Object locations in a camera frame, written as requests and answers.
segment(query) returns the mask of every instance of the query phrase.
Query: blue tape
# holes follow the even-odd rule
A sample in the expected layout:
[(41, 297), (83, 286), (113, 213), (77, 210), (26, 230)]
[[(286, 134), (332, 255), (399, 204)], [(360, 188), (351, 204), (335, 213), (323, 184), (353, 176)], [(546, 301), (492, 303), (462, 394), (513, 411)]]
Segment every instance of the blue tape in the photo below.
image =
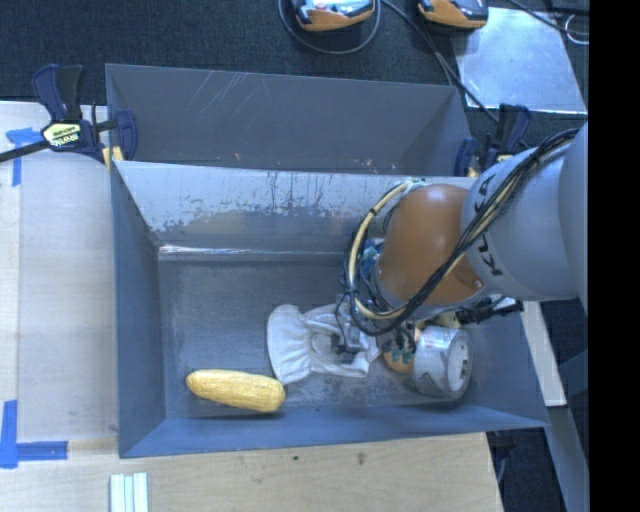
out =
[(18, 467), (17, 416), (17, 400), (5, 402), (2, 415), (2, 435), (0, 436), (0, 468), (13, 469)]
[(64, 460), (67, 441), (17, 442), (18, 402), (4, 403), (2, 436), (0, 437), (0, 468), (15, 469), (18, 462), (36, 460)]
[[(24, 144), (33, 144), (34, 142), (40, 142), (42, 135), (40, 132), (33, 130), (32, 128), (22, 128), (20, 130), (9, 130), (7, 132), (7, 138), (16, 146), (16, 149), (22, 147)], [(22, 159), (16, 158), (13, 160), (13, 178), (11, 180), (11, 186), (17, 187), (22, 182)]]

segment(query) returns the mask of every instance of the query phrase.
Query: black cable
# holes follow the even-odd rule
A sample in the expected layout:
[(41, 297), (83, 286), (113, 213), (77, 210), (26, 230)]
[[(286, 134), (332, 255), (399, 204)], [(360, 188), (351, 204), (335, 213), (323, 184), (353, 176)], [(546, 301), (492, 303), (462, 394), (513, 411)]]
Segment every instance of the black cable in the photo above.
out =
[(537, 14), (533, 9), (530, 9), (526, 5), (521, 4), (520, 2), (518, 2), (518, 0), (507, 0), (507, 2), (509, 2), (510, 4), (515, 5), (521, 11), (526, 12), (530, 16), (533, 16), (538, 21), (541, 21), (545, 25), (550, 26), (551, 28), (557, 30), (558, 32), (561, 32), (563, 34), (567, 34), (568, 36), (570, 36), (570, 35), (585, 36), (585, 37), (589, 36), (589, 32), (580, 32), (579, 30), (577, 30), (575, 32), (569, 32), (569, 30), (567, 30), (566, 28), (559, 27), (555, 23), (553, 23), (553, 22), (549, 21), (548, 19), (546, 19), (546, 18), (540, 16), (539, 14)]
[[(370, 328), (361, 321), (361, 314), (358, 312), (354, 298), (358, 296), (358, 291), (349, 287), (347, 281), (347, 294), (349, 295), (350, 311), (354, 323), (369, 336), (379, 336), (390, 332), (399, 327), (404, 321), (409, 319), (415, 311), (427, 300), (433, 293), (435, 288), (440, 284), (442, 279), (448, 274), (453, 265), (462, 255), (498, 220), (498, 218), (510, 206), (522, 186), (529, 179), (533, 171), (538, 167), (540, 160), (554, 152), (556, 149), (573, 139), (578, 133), (578, 129), (570, 129), (560, 132), (556, 135), (547, 137), (536, 149), (532, 150), (519, 164), (517, 164), (503, 182), (493, 192), (487, 202), (476, 212), (476, 215), (465, 228), (458, 243), (453, 249), (447, 260), (438, 267), (438, 269), (429, 277), (427, 282), (411, 297), (407, 303), (405, 310), (390, 320), (389, 324), (384, 327), (375, 326)], [(503, 194), (507, 194), (504, 200), (499, 201)], [(359, 231), (362, 222), (359, 224), (356, 232)], [(384, 319), (371, 320), (372, 322), (386, 321)]]
[(382, 9), (376, 5), (377, 2), (379, 0), (375, 0), (374, 3), (374, 9), (376, 10), (376, 17), (375, 17), (375, 22), (373, 25), (373, 28), (371, 29), (371, 33), (369, 34), (369, 36), (358, 46), (354, 47), (354, 48), (349, 48), (347, 50), (326, 50), (324, 48), (320, 48), (319, 46), (315, 46), (307, 41), (305, 41), (302, 37), (300, 37), (300, 35), (298, 35), (296, 33), (296, 31), (291, 28), (291, 26), (289, 25), (289, 23), (287, 22), (287, 18), (285, 16), (284, 13), (284, 3), (285, 2), (289, 2), (290, 0), (277, 0), (278, 2), (278, 14), (280, 15), (280, 21), (282, 21), (282, 24), (284, 25), (284, 28), (287, 30), (287, 32), (289, 32), (289, 34), (291, 35), (291, 37), (293, 37), (296, 41), (298, 41), (298, 43), (300, 43), (302, 46), (309, 48), (310, 50), (313, 50), (315, 52), (318, 53), (322, 53), (325, 55), (352, 55), (356, 52), (359, 52), (360, 50), (363, 50), (366, 46), (369, 45), (369, 43), (373, 40), (373, 38), (375, 37), (376, 33), (378, 32), (378, 28), (380, 27), (380, 19), (382, 16)]
[(398, 16), (400, 16), (405, 23), (407, 23), (411, 28), (413, 28), (419, 35), (420, 37), (422, 37), (422, 39), (427, 43), (427, 46), (429, 47), (429, 49), (434, 53), (434, 55), (436, 56), (436, 59), (438, 60), (438, 62), (440, 63), (440, 66), (442, 66), (442, 68), (445, 70), (445, 75), (447, 75), (447, 79), (452, 79), (456, 85), (458, 87), (460, 87), (463, 92), (465, 92), (472, 100), (473, 102), (478, 105), (478, 107), (480, 108), (480, 110), (482, 110), (486, 115), (488, 115), (496, 124), (499, 122), (498, 116), (496, 116), (493, 112), (491, 112), (477, 97), (475, 94), (473, 94), (471, 92), (471, 90), (464, 85), (464, 83), (462, 83), (462, 80), (460, 80), (458, 78), (457, 73), (455, 73), (453, 71), (453, 69), (451, 69), (451, 66), (449, 66), (449, 63), (445, 60), (445, 58), (442, 56), (442, 54), (440, 53), (440, 51), (437, 49), (435, 43), (433, 42), (433, 39), (431, 39), (431, 36), (424, 30), (421, 30), (420, 27), (418, 27), (418, 25), (416, 25), (413, 20), (411, 20), (411, 18), (409, 18), (409, 16), (407, 16), (407, 14), (402, 11), (400, 8), (396, 7), (394, 4), (392, 4), (389, 0), (381, 0), (382, 3), (384, 5), (386, 5), (389, 9), (391, 9), (393, 12), (395, 12)]

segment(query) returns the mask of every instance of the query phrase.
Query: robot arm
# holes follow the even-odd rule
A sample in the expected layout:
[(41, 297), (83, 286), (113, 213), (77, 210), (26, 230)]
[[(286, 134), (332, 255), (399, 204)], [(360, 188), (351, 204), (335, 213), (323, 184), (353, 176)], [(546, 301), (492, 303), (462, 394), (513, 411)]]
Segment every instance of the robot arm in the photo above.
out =
[[(468, 191), (418, 182), (385, 195), (363, 219), (345, 263), (359, 327), (380, 335), (445, 311), (486, 308), (492, 296), (579, 296), (587, 310), (587, 130), (563, 132), (503, 160)], [(365, 233), (398, 195), (381, 250), (364, 276), (365, 296), (357, 271), (365, 261)]]

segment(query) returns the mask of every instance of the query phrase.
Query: metal plate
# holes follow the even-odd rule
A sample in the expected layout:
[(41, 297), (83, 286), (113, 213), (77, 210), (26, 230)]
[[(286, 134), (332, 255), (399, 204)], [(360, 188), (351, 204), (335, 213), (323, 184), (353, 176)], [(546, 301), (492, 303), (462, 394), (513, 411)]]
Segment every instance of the metal plate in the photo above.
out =
[[(490, 8), (486, 26), (454, 49), (462, 82), (487, 107), (587, 113), (560, 33), (526, 12)], [(467, 104), (476, 106), (468, 95)]]

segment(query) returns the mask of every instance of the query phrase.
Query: white glove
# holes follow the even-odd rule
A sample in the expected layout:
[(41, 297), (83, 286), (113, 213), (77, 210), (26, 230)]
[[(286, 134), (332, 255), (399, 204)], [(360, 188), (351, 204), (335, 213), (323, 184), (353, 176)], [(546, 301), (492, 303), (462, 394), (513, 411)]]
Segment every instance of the white glove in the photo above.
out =
[(366, 377), (370, 363), (380, 354), (375, 338), (360, 333), (363, 349), (350, 364), (335, 362), (332, 335), (341, 340), (342, 331), (335, 318), (335, 304), (328, 304), (304, 315), (296, 306), (277, 307), (267, 324), (267, 348), (276, 378), (290, 384), (311, 372), (342, 377)]

